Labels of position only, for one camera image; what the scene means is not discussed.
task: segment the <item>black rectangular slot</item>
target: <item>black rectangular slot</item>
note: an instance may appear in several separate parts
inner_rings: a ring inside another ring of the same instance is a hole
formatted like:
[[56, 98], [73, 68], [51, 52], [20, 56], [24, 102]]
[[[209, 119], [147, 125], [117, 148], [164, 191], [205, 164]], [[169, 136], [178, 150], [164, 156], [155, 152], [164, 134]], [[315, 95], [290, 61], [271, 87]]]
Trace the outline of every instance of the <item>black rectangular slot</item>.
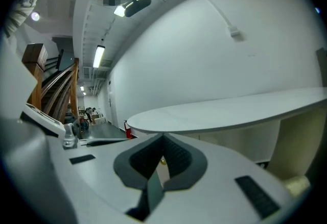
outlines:
[[89, 160], [92, 160], [92, 159], [95, 159], [95, 157], [93, 155], [84, 155], [84, 156], [81, 156], [81, 157], [76, 157], [76, 158], [71, 158], [69, 159], [71, 161], [71, 164], [77, 164], [77, 163], [81, 163], [81, 162], [84, 162], [84, 161], [89, 161]]
[[269, 195], [250, 177], [243, 176], [235, 179], [256, 212], [264, 219], [279, 210], [279, 206]]

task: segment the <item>hallway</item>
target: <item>hallway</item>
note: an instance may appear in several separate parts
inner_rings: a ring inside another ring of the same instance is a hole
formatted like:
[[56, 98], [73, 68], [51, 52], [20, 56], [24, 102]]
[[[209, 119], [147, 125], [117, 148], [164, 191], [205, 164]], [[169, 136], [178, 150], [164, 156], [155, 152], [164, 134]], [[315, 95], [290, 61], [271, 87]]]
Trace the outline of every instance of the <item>hallway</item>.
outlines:
[[126, 138], [126, 134], [121, 132], [118, 128], [110, 123], [104, 123], [99, 125], [90, 125], [88, 131], [82, 135], [83, 139], [96, 139], [96, 138]]

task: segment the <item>round table top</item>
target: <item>round table top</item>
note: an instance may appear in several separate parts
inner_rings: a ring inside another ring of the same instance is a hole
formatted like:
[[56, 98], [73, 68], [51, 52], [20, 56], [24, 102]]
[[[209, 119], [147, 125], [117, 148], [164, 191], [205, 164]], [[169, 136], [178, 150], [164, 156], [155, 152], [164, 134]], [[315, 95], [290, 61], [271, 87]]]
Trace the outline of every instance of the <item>round table top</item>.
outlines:
[[137, 114], [127, 123], [146, 133], [212, 132], [290, 117], [326, 103], [327, 88], [303, 88], [169, 106]]

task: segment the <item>rectangular light fixture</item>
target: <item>rectangular light fixture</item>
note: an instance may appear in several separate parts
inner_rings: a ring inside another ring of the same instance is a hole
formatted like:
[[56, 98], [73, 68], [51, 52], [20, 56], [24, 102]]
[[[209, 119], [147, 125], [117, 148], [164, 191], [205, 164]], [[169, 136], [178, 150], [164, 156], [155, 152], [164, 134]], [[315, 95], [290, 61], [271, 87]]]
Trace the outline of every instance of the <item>rectangular light fixture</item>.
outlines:
[[93, 68], [99, 68], [104, 49], [104, 46], [97, 46], [96, 55], [94, 56]]
[[125, 16], [125, 8], [123, 6], [117, 6], [113, 13], [120, 17], [124, 17]]

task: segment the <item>wooden railing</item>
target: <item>wooden railing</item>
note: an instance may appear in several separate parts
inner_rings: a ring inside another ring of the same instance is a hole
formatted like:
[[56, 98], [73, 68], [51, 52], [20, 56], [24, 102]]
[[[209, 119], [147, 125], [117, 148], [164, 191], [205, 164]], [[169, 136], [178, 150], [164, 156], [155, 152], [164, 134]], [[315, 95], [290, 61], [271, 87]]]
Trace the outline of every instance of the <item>wooden railing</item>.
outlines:
[[[47, 64], [48, 69], [59, 68], [62, 54], [63, 51], [60, 52], [58, 57], [48, 59], [50, 61], [50, 64]], [[70, 100], [72, 113], [78, 118], [76, 96], [78, 58], [74, 59], [74, 63], [71, 66], [56, 74], [55, 77], [42, 86], [43, 73], [47, 70], [45, 64], [47, 57], [48, 54], [43, 44], [29, 44], [25, 50], [22, 62], [37, 80], [37, 85], [28, 103], [64, 123]]]

